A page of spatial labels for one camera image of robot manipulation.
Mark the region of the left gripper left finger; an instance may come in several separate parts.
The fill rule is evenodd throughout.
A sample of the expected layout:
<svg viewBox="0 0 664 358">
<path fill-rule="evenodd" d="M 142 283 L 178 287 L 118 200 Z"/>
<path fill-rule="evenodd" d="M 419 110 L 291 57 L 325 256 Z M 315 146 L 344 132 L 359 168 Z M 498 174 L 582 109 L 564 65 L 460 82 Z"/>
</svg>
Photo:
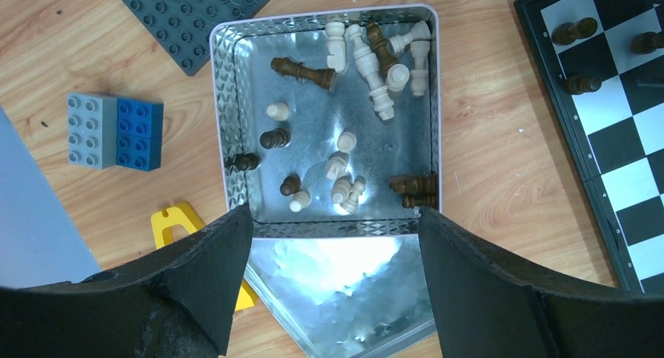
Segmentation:
<svg viewBox="0 0 664 358">
<path fill-rule="evenodd" d="M 1 290 L 4 357 L 226 353 L 254 224 L 241 205 L 139 259 L 69 281 Z"/>
</svg>

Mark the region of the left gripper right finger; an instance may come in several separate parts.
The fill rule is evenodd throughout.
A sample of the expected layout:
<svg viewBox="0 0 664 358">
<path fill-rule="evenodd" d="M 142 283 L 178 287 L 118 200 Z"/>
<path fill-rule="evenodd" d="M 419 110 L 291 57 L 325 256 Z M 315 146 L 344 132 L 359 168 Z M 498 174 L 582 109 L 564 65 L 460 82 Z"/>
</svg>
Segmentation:
<svg viewBox="0 0 664 358">
<path fill-rule="evenodd" d="M 663 298 L 549 269 L 424 207 L 418 238 L 445 357 L 660 357 Z"/>
</svg>

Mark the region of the black white chessboard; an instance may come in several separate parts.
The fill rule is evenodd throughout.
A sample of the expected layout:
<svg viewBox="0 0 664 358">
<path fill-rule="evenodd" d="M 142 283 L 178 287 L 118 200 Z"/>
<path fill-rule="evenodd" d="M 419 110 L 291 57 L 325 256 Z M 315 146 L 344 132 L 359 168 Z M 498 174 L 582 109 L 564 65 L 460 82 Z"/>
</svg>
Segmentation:
<svg viewBox="0 0 664 358">
<path fill-rule="evenodd" d="M 514 7 L 619 283 L 663 292 L 663 49 L 630 51 L 663 32 L 663 0 L 516 0 Z M 593 17 L 595 35 L 555 45 L 560 24 Z M 597 92 L 570 95 L 573 74 L 599 78 Z"/>
</svg>

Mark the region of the dark chess piece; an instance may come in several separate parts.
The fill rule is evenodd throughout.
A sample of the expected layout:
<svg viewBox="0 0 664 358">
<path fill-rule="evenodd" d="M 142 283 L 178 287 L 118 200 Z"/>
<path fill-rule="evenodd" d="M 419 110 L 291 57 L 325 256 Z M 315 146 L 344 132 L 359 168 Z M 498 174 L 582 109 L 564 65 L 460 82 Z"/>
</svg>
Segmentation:
<svg viewBox="0 0 664 358">
<path fill-rule="evenodd" d="M 598 22 L 593 17 L 584 17 L 576 22 L 566 22 L 555 27 L 551 40 L 555 45 L 571 45 L 577 40 L 592 37 L 597 29 Z"/>
</svg>

